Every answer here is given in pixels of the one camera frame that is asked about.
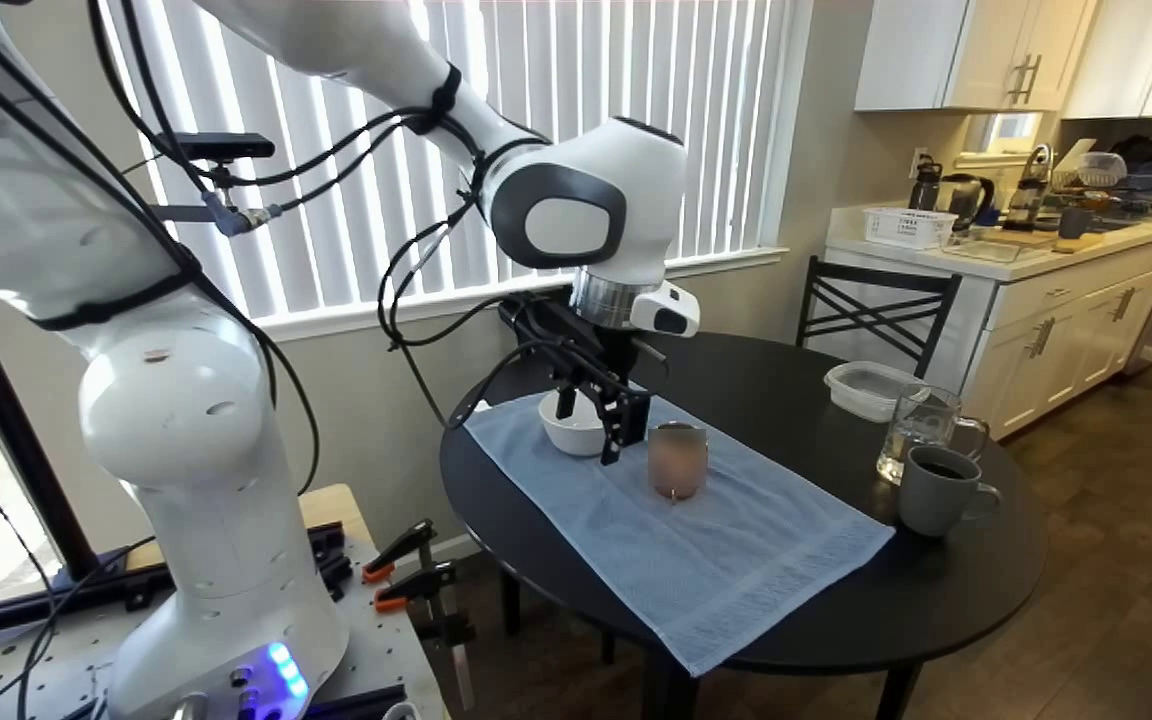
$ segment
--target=black chair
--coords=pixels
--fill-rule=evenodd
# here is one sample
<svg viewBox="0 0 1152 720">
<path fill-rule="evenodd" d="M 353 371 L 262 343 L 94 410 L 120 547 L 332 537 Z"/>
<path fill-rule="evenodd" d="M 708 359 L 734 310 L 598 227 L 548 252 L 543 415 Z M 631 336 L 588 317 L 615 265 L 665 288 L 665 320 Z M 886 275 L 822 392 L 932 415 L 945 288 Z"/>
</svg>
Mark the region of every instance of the black chair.
<svg viewBox="0 0 1152 720">
<path fill-rule="evenodd" d="M 906 275 L 814 258 L 798 343 L 810 349 L 814 336 L 868 332 L 924 377 L 958 294 L 959 275 Z"/>
</svg>

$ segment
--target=window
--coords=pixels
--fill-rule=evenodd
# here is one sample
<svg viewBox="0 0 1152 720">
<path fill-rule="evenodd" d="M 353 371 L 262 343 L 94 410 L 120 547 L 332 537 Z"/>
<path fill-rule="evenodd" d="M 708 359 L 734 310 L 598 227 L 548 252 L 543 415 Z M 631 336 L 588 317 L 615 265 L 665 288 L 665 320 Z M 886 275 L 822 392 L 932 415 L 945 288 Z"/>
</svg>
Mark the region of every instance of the window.
<svg viewBox="0 0 1152 720">
<path fill-rule="evenodd" d="M 135 7 L 176 129 L 275 139 L 275 165 L 246 162 L 236 174 L 291 169 L 390 114 L 335 80 L 280 68 L 186 0 Z M 598 129 L 606 115 L 635 115 L 686 135 L 693 165 L 678 262 L 775 248 L 805 0 L 409 0 L 409 7 L 422 38 L 466 68 L 466 91 L 480 91 L 496 114 L 553 139 Z M 269 210 L 335 169 L 231 201 Z M 147 174 L 160 206 L 196 206 L 176 169 L 147 165 Z M 348 185 L 251 237 L 228 239 L 203 223 L 176 223 L 176 237 L 257 320 L 363 311 L 393 248 L 449 216 L 459 185 L 466 169 L 413 131 L 395 131 Z M 471 216 L 422 271 L 409 300 L 527 281 L 538 271 L 503 262 Z"/>
</svg>

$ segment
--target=table leg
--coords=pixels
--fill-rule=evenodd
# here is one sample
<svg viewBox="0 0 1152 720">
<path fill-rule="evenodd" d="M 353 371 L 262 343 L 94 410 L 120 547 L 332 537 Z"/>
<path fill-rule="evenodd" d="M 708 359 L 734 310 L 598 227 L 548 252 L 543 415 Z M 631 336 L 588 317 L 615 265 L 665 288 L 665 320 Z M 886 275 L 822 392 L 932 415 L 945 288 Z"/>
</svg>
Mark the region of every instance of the table leg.
<svg viewBox="0 0 1152 720">
<path fill-rule="evenodd" d="M 526 590 L 519 579 L 501 568 L 501 620 L 503 620 L 503 635 L 519 635 L 526 627 Z"/>
<path fill-rule="evenodd" d="M 886 680 L 882 720 L 899 720 L 924 664 L 896 664 Z"/>
<path fill-rule="evenodd" d="M 645 648 L 645 720 L 693 720 L 696 680 L 665 654 Z"/>
</svg>

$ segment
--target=blue cloth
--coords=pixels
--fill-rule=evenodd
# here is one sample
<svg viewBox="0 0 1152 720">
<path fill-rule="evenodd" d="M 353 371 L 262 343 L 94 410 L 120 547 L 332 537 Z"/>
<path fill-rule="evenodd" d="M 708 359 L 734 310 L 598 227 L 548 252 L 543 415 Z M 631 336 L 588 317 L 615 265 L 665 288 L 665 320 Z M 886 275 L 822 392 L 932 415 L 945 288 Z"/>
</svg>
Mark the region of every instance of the blue cloth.
<svg viewBox="0 0 1152 720">
<path fill-rule="evenodd" d="M 658 396 L 648 430 L 670 421 L 708 436 L 708 477 L 680 505 L 652 487 L 648 446 L 625 448 L 615 466 L 557 453 L 538 396 L 477 412 L 470 431 L 659 643 L 703 677 L 868 565 L 892 528 Z"/>
</svg>

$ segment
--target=cup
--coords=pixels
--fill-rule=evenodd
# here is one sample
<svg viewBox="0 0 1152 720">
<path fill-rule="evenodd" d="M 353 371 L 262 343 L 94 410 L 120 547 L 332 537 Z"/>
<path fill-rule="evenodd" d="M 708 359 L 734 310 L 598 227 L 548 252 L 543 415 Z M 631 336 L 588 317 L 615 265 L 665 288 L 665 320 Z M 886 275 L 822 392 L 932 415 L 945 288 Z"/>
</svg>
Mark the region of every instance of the cup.
<svg viewBox="0 0 1152 720">
<path fill-rule="evenodd" d="M 687 499 L 701 493 L 708 448 L 703 431 L 693 426 L 659 426 L 648 448 L 652 487 L 670 499 Z"/>
<path fill-rule="evenodd" d="M 916 446 L 906 466 L 896 513 L 921 537 L 947 537 L 959 522 L 995 513 L 1003 493 L 984 483 L 979 466 L 945 446 Z"/>
<path fill-rule="evenodd" d="M 899 483 L 908 453 L 916 446 L 945 446 L 945 448 L 977 461 L 984 436 L 990 436 L 984 421 L 959 415 L 945 392 L 916 389 L 916 392 L 896 399 L 886 448 L 875 457 L 875 473 L 888 483 Z"/>
</svg>

